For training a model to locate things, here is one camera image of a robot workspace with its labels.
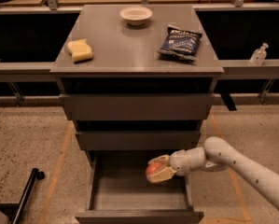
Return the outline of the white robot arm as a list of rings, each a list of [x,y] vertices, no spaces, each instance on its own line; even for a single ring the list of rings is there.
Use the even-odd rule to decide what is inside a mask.
[[[231,168],[279,211],[279,174],[247,158],[216,136],[207,138],[201,147],[177,150],[150,160],[146,179],[158,184],[197,170],[217,172],[223,168]]]

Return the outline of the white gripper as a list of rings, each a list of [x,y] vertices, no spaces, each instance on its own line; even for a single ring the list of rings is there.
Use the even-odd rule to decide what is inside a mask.
[[[190,172],[191,166],[188,160],[188,153],[186,150],[178,150],[171,156],[161,155],[150,160],[148,165],[153,166],[169,166],[158,170],[146,169],[146,179],[153,184],[158,184],[170,180],[174,175],[184,176]]]

